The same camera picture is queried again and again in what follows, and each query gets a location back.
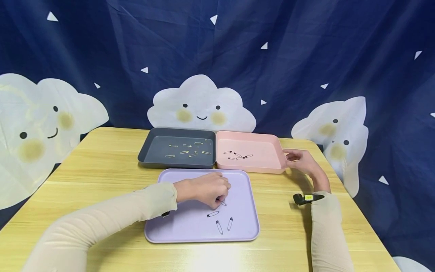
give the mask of long sleeve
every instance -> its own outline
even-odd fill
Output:
[[[335,195],[312,202],[311,259],[313,272],[352,272],[353,263],[341,228],[340,202]]]
[[[177,190],[159,183],[68,214],[43,234],[23,272],[84,272],[87,251],[129,225],[177,210]]]

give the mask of wooden table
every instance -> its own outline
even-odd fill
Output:
[[[119,128],[92,131],[0,231],[0,271],[19,271],[44,230],[59,217],[155,183],[161,170],[137,165],[147,134]],[[309,150],[328,174],[332,192],[340,199],[355,270],[399,271],[318,147],[296,139],[281,139],[281,144]],[[153,245],[145,239],[141,222],[92,247],[88,271],[309,271],[310,205],[299,208],[292,196],[311,192],[311,181],[291,170],[249,177],[261,225],[256,240]]]

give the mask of lavender tray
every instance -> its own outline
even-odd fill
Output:
[[[211,210],[199,201],[178,204],[166,217],[148,220],[145,237],[152,243],[252,241],[260,233],[257,209],[248,175],[241,170],[167,169],[158,182],[177,182],[221,172],[231,183],[224,203]]]

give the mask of person's left hand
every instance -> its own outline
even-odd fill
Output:
[[[228,195],[231,184],[222,173],[213,172],[193,179],[174,183],[177,202],[195,199],[216,209]]]

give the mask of cloud mouth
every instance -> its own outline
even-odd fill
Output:
[[[56,133],[53,135],[53,136],[50,136],[50,137],[47,137],[47,139],[51,139],[51,138],[54,138],[54,137],[56,137],[56,135],[57,135],[57,132],[58,132],[58,129],[56,128]]]

